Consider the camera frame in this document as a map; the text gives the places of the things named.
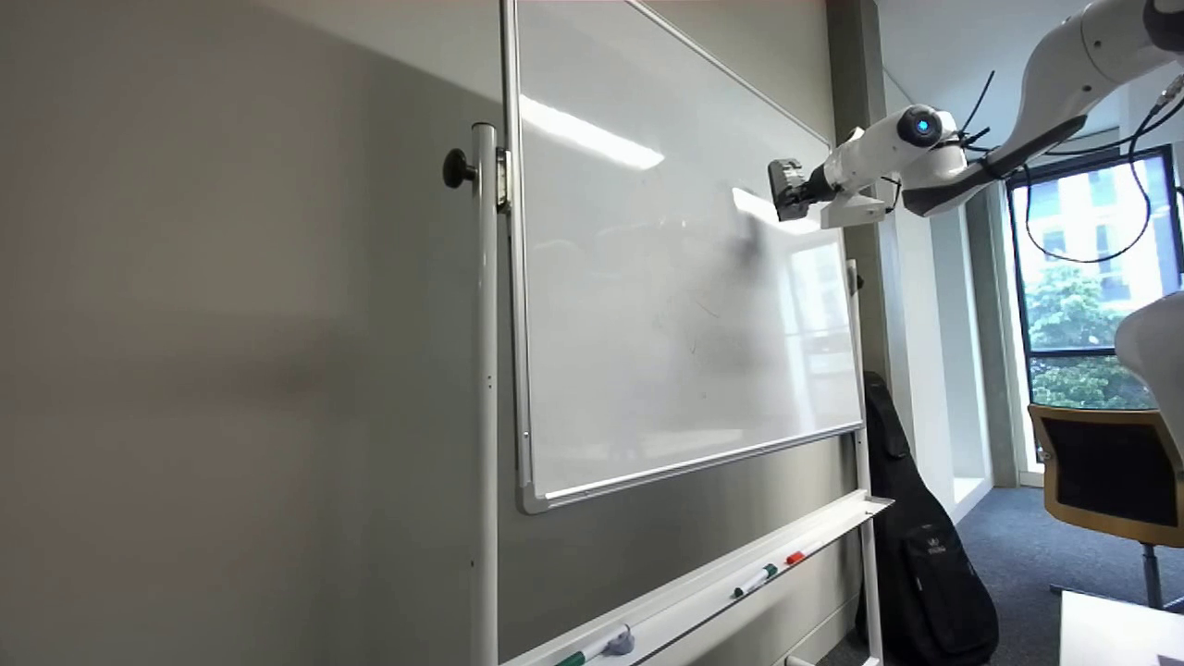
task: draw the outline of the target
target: ceiling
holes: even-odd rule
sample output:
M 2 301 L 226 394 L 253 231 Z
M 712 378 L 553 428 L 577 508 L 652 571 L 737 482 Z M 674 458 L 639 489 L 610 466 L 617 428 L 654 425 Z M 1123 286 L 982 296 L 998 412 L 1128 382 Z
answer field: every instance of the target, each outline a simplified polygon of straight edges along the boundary
M 886 82 L 907 101 L 943 108 L 965 120 L 995 69 L 974 129 L 990 127 L 979 143 L 1002 143 L 1012 129 L 1027 51 L 1079 8 L 1082 0 L 875 0 Z M 1153 69 L 1139 85 L 1109 93 L 1092 112 L 1088 129 L 1132 129 L 1164 77 L 1174 69 Z

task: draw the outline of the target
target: window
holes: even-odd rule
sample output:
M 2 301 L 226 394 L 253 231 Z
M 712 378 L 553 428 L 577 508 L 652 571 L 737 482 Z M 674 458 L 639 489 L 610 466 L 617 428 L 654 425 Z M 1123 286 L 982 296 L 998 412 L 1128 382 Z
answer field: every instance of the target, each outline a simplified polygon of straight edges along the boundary
M 1005 185 L 1027 398 L 1146 407 L 1114 356 L 1118 320 L 1177 287 L 1174 153 L 1044 165 Z

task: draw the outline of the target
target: black bag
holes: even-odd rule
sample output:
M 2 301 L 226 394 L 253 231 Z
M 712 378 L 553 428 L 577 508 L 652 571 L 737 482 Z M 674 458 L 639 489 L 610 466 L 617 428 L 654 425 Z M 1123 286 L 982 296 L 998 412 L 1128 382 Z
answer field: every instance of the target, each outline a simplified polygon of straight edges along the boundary
M 998 648 L 998 613 L 959 530 L 923 489 L 884 378 L 865 375 L 865 436 L 875 513 L 880 626 L 886 663 L 979 666 Z

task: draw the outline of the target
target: whiteboard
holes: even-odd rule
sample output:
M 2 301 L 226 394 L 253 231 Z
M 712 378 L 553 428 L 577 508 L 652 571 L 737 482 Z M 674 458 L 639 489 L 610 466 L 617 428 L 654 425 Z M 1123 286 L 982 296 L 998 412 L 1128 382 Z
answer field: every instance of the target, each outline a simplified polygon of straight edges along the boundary
M 813 134 L 626 0 L 505 2 L 505 127 L 528 510 L 858 425 L 844 240 L 765 185 Z

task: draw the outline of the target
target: chair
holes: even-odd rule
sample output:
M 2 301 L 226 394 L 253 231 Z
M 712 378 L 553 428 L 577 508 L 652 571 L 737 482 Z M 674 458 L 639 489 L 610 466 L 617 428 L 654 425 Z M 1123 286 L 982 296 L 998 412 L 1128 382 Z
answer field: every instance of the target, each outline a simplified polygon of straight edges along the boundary
M 1139 539 L 1146 605 L 1164 605 L 1153 547 L 1184 547 L 1184 466 L 1153 412 L 1027 407 L 1045 513 Z

